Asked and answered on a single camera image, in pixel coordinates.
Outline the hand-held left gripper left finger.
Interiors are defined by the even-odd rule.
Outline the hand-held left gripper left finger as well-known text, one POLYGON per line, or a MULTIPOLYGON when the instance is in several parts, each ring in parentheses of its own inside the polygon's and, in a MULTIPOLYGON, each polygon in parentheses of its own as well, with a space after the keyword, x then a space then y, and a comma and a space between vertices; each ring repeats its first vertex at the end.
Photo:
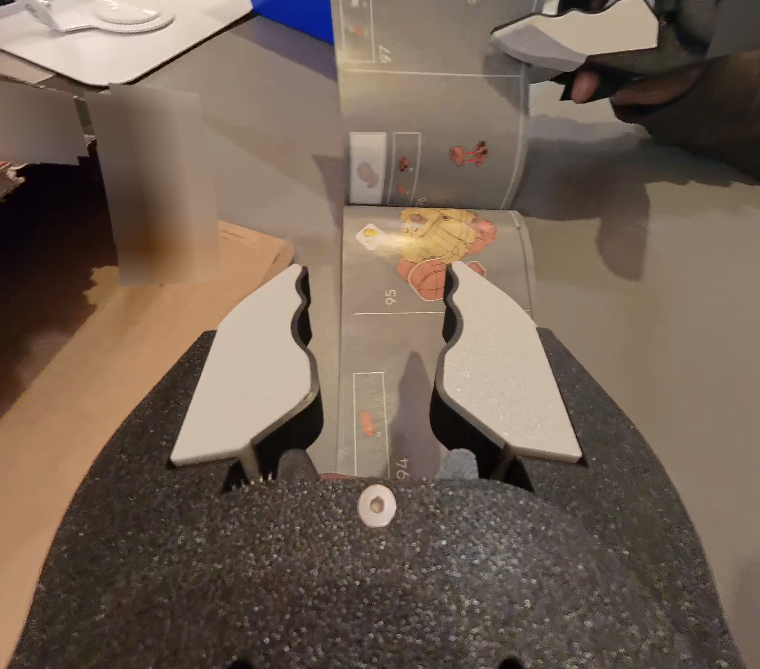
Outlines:
POLYGON ((309 272, 293 264, 219 324, 179 429, 175 467, 237 461, 249 481, 277 474, 280 457, 308 449, 324 426, 309 349, 309 272))

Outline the brown cardboard box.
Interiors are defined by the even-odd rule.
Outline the brown cardboard box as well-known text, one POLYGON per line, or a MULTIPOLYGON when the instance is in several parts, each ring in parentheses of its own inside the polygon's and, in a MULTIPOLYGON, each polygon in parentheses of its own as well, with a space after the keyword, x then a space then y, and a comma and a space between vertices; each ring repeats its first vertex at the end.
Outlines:
POLYGON ((2 204, 1 654, 7 667, 63 515, 102 447, 292 242, 220 222, 221 277, 120 288, 97 161, 31 165, 2 204))

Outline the grey instruction booklet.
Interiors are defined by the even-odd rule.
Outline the grey instruction booklet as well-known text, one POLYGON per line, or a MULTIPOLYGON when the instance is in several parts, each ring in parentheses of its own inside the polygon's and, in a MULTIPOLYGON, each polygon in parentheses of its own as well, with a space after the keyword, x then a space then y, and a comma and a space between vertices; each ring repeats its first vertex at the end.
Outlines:
POLYGON ((543 0, 331 0, 348 206, 337 472, 426 478, 447 269, 533 316, 527 226, 508 207, 527 151, 526 69, 489 44, 543 0))

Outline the grey desk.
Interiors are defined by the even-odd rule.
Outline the grey desk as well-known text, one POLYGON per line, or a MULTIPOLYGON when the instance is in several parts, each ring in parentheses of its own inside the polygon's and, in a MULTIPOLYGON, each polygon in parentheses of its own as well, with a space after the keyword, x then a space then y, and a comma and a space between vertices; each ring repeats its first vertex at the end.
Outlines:
MULTIPOLYGON (((312 348, 337 407, 346 168, 333 49, 259 17, 144 76, 199 95, 223 220, 292 242, 309 267, 312 348)), ((537 89, 514 202, 534 250, 536 313, 635 423, 701 536, 727 622, 758 667, 758 185, 624 131, 606 103, 537 89)), ((88 464, 112 435, 63 436, 13 403, 56 363, 116 274, 106 214, 33 168, 2 204, 2 667, 33 580, 88 464)))

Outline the person's right hand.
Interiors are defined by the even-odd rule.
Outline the person's right hand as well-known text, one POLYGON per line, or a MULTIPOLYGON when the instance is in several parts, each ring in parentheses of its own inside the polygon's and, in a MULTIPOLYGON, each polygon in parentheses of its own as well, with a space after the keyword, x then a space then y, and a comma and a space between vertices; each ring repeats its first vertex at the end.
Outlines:
POLYGON ((614 114, 652 140, 759 180, 759 51, 704 61, 627 83, 614 114))

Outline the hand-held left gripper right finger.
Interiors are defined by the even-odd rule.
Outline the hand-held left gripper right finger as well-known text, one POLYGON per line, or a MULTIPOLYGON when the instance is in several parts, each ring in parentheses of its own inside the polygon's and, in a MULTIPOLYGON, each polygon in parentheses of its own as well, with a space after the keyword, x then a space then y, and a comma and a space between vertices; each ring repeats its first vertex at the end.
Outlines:
POLYGON ((444 345, 429 421, 455 459, 486 480, 520 480, 524 460, 582 464, 584 455, 536 323, 469 265, 445 274, 444 345))

